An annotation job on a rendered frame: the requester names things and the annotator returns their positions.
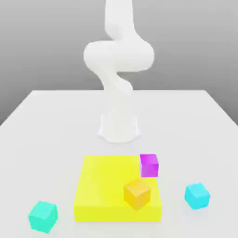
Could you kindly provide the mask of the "small magenta cube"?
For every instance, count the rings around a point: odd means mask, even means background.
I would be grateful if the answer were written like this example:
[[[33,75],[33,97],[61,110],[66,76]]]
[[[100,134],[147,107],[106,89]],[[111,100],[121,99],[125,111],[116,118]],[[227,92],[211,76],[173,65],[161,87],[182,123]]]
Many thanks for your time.
[[[156,178],[159,174],[159,161],[156,154],[140,154],[140,173],[143,178]]]

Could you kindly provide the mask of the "small orange cube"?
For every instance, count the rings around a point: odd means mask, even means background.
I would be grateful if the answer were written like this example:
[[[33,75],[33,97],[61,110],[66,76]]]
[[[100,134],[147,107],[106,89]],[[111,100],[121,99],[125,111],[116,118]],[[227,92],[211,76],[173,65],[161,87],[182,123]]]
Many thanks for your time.
[[[124,185],[124,201],[138,211],[151,200],[151,188],[141,178]]]

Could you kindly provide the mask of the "small cyan cube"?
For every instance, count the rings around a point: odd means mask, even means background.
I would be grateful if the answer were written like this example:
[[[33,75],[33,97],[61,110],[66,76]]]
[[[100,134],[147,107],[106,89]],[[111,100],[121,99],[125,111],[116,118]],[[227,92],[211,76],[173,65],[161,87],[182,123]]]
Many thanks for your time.
[[[199,210],[208,206],[210,193],[202,183],[186,186],[185,200],[193,210]]]

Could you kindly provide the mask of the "small turquoise cube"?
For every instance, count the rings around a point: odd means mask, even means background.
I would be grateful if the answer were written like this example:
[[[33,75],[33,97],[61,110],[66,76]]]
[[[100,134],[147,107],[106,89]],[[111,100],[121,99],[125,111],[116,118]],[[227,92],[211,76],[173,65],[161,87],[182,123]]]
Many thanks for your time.
[[[28,220],[33,230],[49,234],[58,220],[57,206],[46,201],[38,201],[28,214]]]

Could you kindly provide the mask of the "large yellow box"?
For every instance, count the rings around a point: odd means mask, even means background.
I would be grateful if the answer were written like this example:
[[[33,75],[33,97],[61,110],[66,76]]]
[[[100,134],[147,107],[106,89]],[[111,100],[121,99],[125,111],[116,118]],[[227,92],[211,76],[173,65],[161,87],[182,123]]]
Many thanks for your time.
[[[74,202],[76,222],[160,222],[162,204],[156,178],[140,175],[139,156],[85,156]],[[136,179],[151,199],[135,210],[124,200],[124,186]]]

